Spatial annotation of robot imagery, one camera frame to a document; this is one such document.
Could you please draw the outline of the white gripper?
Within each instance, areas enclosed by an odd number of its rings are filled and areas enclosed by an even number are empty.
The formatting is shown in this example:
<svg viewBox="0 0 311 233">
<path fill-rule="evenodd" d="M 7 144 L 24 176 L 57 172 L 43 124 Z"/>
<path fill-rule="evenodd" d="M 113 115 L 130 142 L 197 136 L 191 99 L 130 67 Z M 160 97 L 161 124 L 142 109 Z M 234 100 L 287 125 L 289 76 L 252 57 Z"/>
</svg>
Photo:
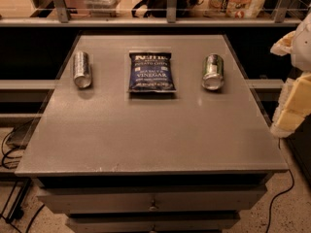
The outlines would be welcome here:
<svg viewBox="0 0 311 233">
<path fill-rule="evenodd" d="M 291 52 L 292 65 L 303 72 L 311 71 L 311 14 L 294 31 L 278 40 L 270 52 L 284 56 Z M 297 79 L 287 78 L 284 83 L 278 107 L 276 108 L 271 133 L 286 138 L 311 114 L 311 73 L 303 73 Z"/>
</svg>

